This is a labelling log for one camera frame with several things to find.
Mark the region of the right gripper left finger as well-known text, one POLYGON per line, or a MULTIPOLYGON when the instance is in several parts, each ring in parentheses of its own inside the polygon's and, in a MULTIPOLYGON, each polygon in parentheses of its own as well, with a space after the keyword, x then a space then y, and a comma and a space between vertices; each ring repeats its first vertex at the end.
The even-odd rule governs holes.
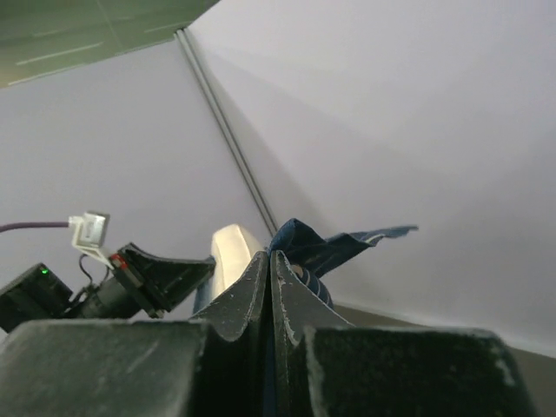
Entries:
POLYGON ((187 321, 42 320, 1 345, 4 416, 260 416, 268 256, 187 321))

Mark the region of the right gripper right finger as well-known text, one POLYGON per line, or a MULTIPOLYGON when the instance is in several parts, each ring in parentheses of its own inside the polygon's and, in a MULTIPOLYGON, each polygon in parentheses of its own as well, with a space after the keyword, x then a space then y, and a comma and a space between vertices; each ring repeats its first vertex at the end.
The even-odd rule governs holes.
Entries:
POLYGON ((534 416, 505 343, 475 328, 356 327, 270 260, 280 416, 534 416))

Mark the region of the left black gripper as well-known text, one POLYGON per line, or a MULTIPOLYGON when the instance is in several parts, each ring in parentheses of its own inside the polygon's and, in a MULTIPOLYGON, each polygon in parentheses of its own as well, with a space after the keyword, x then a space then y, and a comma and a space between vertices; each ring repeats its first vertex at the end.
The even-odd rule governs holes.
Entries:
POLYGON ((110 257, 112 277, 85 291, 64 312, 67 319, 129 319, 143 311, 161 319, 212 277, 216 261, 183 260, 149 254, 133 243, 110 257))

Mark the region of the cream pillow with bear print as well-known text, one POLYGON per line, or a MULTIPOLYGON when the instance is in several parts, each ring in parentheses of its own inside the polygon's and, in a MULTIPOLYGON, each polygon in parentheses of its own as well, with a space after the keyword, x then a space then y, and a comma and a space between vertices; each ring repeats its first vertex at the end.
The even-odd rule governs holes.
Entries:
POLYGON ((216 262, 210 285, 212 300, 235 284, 253 256, 262 250, 261 243, 239 224, 231 224, 217 230, 211 242, 211 254, 216 262))

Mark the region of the dark blue embroidered pillowcase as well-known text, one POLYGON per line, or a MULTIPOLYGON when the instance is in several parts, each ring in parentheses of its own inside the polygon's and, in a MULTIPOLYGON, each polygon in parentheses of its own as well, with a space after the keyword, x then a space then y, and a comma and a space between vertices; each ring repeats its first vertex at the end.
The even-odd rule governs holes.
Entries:
MULTIPOLYGON (((283 253, 301 283, 334 310, 332 297, 321 282, 322 276, 384 240, 401 238, 413 231, 413 226, 402 225, 370 231, 342 232, 326 238, 320 236, 306 223, 291 219, 281 226, 269 245, 259 251, 268 256, 268 318, 266 321, 268 334, 264 357, 263 413, 260 416, 280 416, 276 406, 275 329, 269 272, 272 254, 283 253)), ((194 315, 214 301, 210 293, 212 280, 213 278, 199 288, 195 299, 194 315)))

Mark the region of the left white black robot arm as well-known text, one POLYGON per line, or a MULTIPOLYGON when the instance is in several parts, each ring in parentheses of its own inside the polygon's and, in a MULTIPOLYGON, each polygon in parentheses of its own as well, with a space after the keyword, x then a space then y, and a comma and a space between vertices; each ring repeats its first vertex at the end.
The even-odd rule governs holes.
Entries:
POLYGON ((152 255, 134 243, 109 257, 112 269, 77 293, 38 263, 1 289, 1 329, 34 320, 159 319, 173 311, 215 272, 213 256, 184 260, 152 255))

